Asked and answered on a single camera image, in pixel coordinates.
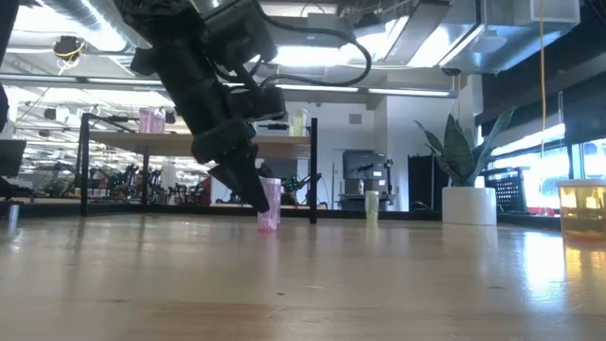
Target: translucent pink cup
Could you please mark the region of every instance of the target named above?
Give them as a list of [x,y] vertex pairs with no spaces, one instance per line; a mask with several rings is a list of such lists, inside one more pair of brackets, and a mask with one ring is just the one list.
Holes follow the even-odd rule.
[[263,232],[276,231],[280,224],[280,195],[282,185],[280,179],[260,178],[263,185],[263,191],[267,197],[269,210],[265,213],[258,213],[258,230]]

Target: black metal frame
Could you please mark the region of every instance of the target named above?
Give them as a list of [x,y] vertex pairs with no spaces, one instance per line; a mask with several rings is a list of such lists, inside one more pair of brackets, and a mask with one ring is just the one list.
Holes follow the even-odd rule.
[[[80,174],[76,174],[80,179],[80,215],[82,217],[86,217],[89,214],[89,206],[88,206],[88,174],[89,174],[89,143],[90,143],[90,125],[89,122],[91,118],[102,120],[109,124],[116,126],[118,129],[128,132],[128,133],[136,133],[135,131],[128,129],[116,122],[113,122],[111,119],[107,117],[98,117],[93,114],[83,114],[80,123],[80,140],[78,146],[78,159],[76,160],[76,169],[80,170]],[[318,218],[318,210],[317,210],[317,173],[318,173],[318,119],[312,118],[312,127],[310,129],[310,140],[311,140],[311,150],[310,150],[310,201],[308,205],[310,206],[309,211],[306,210],[296,210],[293,213],[296,217],[303,217],[304,215],[308,216],[310,219],[310,224],[316,224]],[[143,152],[143,183],[147,184],[149,180],[149,169],[150,169],[150,154],[148,151]],[[103,213],[111,214],[112,207],[119,208],[116,213],[123,213],[125,211],[124,206],[114,205],[114,206],[105,206]],[[190,211],[190,208],[182,208],[180,206],[150,206],[148,203],[148,188],[147,186],[143,186],[142,198],[141,198],[141,206],[134,208],[135,212],[152,212],[152,211],[163,211],[163,212],[188,212],[194,213],[194,210]],[[242,215],[243,212],[246,212],[244,215],[248,215],[253,212],[252,208],[250,212],[246,210],[246,208],[236,208],[236,207],[199,207],[196,206],[196,211],[202,212],[212,212],[209,214],[218,214],[218,215]],[[282,209],[285,216],[292,216],[288,210]]]

